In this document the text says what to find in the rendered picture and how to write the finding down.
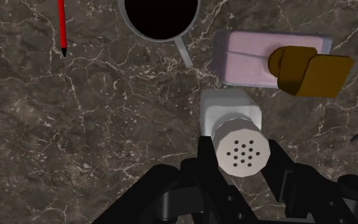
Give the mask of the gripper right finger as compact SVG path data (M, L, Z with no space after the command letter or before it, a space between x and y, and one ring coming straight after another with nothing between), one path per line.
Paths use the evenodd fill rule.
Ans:
M358 224L358 175L331 181L312 166L293 162L273 139L268 143L270 157L261 172L288 218L311 214L315 224Z

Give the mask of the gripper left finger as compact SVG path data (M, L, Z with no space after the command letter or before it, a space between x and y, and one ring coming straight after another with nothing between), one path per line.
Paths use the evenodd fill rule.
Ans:
M198 140L195 158L180 168L150 168L92 224L176 224L190 214L194 224L257 224L238 189L220 173L209 136Z

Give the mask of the white salt shaker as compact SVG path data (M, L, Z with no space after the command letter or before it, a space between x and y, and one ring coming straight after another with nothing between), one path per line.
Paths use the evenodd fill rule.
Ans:
M200 96L200 128L212 139L218 166L244 178L262 170L270 146L261 132L259 105L240 89L207 89Z

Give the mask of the pink sponge block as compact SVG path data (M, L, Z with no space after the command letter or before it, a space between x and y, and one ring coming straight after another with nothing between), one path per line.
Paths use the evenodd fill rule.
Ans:
M268 58L283 46L313 47L329 54L333 40L321 34L293 32L218 31L215 33L210 70L225 85L277 88L268 70Z

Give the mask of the red pencil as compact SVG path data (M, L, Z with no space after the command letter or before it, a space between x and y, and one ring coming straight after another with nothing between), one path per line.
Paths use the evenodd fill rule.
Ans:
M66 57L67 53L67 40L66 40L66 28L65 28L65 4L64 0L58 1L59 9L59 29L60 29L60 48L62 50L62 55Z

